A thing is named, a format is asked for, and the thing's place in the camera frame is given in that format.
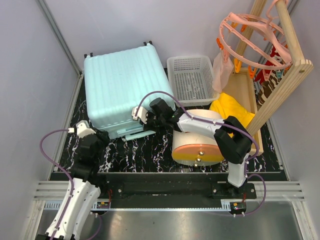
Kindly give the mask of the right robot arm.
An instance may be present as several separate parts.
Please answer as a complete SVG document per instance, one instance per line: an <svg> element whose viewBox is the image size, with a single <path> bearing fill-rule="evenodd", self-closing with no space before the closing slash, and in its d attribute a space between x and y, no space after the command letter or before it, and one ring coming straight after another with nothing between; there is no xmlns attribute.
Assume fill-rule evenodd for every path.
<svg viewBox="0 0 320 240"><path fill-rule="evenodd" d="M147 110L139 105L133 109L132 117L140 120L144 130L156 131L164 127L173 130L173 160L195 167L226 160L228 195L236 199L244 194L246 160L254 140L237 118L222 119L218 113L203 109L173 110L159 97L149 106Z"/></svg>

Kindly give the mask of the white round drum box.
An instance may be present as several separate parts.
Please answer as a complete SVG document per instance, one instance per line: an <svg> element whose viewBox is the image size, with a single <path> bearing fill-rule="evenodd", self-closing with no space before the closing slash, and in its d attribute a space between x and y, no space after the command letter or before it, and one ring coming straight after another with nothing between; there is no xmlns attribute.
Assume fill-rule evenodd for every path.
<svg viewBox="0 0 320 240"><path fill-rule="evenodd" d="M172 158L188 166L210 166L224 160L214 134L223 119L217 112L191 109L175 121Z"/></svg>

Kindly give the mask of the light blue hard-shell suitcase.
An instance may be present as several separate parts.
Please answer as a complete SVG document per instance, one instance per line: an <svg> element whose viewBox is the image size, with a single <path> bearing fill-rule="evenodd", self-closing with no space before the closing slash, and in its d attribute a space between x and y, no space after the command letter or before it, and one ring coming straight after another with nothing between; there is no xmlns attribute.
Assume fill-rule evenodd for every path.
<svg viewBox="0 0 320 240"><path fill-rule="evenodd" d="M94 128L108 132L110 139L129 141L153 134L133 120L132 110L137 106L150 110L150 102L162 98L176 108L171 85L151 43L87 56L84 84L88 118Z"/></svg>

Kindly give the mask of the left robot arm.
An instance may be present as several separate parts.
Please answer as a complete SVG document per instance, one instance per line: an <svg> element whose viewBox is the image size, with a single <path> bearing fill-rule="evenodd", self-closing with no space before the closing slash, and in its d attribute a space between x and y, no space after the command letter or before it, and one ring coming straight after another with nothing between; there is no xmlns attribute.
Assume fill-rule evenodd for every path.
<svg viewBox="0 0 320 240"><path fill-rule="evenodd" d="M68 186L62 203L52 223L37 240L79 240L87 217L98 198L108 193L108 186L98 177L99 158L110 142L109 135L99 130L77 130L80 159L73 164L71 172L51 159L43 149L44 140L58 132L70 133L73 128L58 129L47 133L39 143L40 152L68 178Z"/></svg>

